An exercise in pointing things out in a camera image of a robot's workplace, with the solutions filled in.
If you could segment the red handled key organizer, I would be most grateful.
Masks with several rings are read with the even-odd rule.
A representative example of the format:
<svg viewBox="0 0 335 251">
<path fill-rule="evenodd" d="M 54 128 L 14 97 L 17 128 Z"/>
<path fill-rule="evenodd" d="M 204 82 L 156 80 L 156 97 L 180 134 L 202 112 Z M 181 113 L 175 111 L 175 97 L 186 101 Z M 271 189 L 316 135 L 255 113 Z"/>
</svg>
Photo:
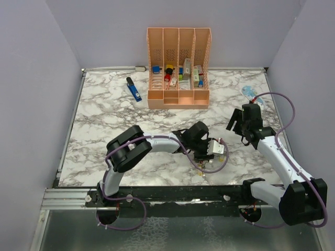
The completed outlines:
<svg viewBox="0 0 335 251">
<path fill-rule="evenodd" d="M 214 156 L 213 159 L 209 160 L 196 160 L 196 164 L 200 170 L 197 171 L 199 176 L 206 176 L 207 173 L 204 170 L 209 171 L 210 173 L 217 173 L 223 169 L 224 163 L 226 161 L 225 156 Z"/>
</svg>

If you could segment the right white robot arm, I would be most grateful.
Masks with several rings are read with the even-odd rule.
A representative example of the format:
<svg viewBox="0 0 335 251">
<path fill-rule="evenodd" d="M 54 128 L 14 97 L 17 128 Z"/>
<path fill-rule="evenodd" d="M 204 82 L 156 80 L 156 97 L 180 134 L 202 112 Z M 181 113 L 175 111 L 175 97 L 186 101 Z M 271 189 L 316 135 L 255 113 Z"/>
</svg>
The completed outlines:
<svg viewBox="0 0 335 251">
<path fill-rule="evenodd" d="M 289 154 L 278 134 L 263 125 L 261 108 L 249 103 L 235 109 L 226 127 L 241 136 L 244 145 L 252 145 L 259 151 L 280 177 L 283 188 L 275 187 L 263 178 L 245 180 L 240 198 L 245 204 L 257 200 L 276 208 L 287 225 L 311 223 L 322 220 L 325 225 L 328 186 L 305 171 Z"/>
</svg>

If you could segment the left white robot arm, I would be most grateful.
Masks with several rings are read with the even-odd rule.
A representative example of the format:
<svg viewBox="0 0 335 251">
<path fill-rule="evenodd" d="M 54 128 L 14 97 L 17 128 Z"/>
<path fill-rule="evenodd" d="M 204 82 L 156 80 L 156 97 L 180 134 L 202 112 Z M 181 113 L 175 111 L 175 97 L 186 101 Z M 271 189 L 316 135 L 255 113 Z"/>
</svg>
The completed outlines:
<svg viewBox="0 0 335 251">
<path fill-rule="evenodd" d="M 107 161 L 111 167 L 99 183 L 97 200 L 104 206 L 115 202 L 121 179 L 125 172 L 133 169 L 148 153 L 166 152 L 171 154 L 194 154 L 194 161 L 209 161 L 214 154 L 209 153 L 208 127 L 201 121 L 188 129 L 173 131 L 161 137 L 144 133 L 138 125 L 133 125 L 107 143 Z"/>
</svg>

